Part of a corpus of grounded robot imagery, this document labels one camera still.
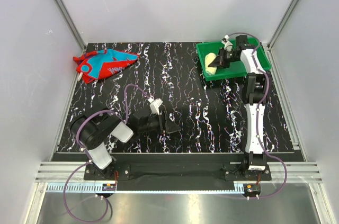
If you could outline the teal and yellow towel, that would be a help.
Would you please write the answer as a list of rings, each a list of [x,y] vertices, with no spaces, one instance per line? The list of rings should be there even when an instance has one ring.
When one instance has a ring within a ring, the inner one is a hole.
[[[215,53],[210,52],[209,54],[207,54],[204,58],[204,68],[206,74],[209,76],[214,75],[217,71],[219,63],[220,58]]]

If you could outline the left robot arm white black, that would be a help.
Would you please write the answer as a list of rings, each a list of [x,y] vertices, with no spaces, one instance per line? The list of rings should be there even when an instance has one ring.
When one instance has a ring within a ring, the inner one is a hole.
[[[94,164],[97,175],[104,180],[114,174],[115,160],[105,146],[110,136],[125,144],[148,132],[170,135],[180,130],[180,126],[170,120],[166,111],[157,113],[150,108],[135,111],[127,118],[127,122],[107,108],[92,114],[86,112],[79,115],[70,126],[76,143],[88,156],[89,162]]]

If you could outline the red and blue towel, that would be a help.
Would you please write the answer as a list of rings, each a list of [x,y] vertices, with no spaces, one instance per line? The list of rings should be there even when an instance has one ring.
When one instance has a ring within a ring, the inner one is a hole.
[[[113,76],[134,64],[140,55],[114,49],[104,49],[83,53],[80,57],[73,57],[77,64],[78,80],[89,84]]]

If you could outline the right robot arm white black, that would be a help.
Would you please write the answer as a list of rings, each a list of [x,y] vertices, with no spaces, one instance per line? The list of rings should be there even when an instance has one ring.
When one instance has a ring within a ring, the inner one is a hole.
[[[221,43],[224,46],[216,55],[207,55],[205,68],[206,72],[211,73],[217,69],[226,69],[236,61],[242,62],[245,67],[247,75],[242,101],[247,114],[247,141],[244,158],[234,173],[252,180],[264,173],[267,165],[263,146],[263,115],[270,89],[270,79],[257,56],[261,43],[256,46],[251,45],[246,34],[235,33],[235,36],[235,44],[229,41],[229,35],[223,37]]]

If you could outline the green plastic tray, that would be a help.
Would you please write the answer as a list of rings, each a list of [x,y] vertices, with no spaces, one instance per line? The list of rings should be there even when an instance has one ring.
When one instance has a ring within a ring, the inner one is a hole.
[[[258,45],[258,40],[254,37],[247,37],[248,43],[250,46],[255,48]],[[204,42],[198,43],[196,45],[199,61],[201,64],[202,72],[206,81],[214,81],[214,80],[223,80],[235,77],[244,77],[247,75],[245,65],[239,58],[231,60],[231,62],[227,62],[229,67],[227,68],[217,68],[214,74],[210,74],[207,72],[205,67],[205,57],[209,53],[214,53],[215,55],[219,55],[220,49],[224,48],[224,44],[221,41],[217,42]],[[272,66],[268,60],[268,57],[265,54],[265,51],[262,46],[257,49],[257,61],[260,62],[262,68],[266,71],[271,70]]]

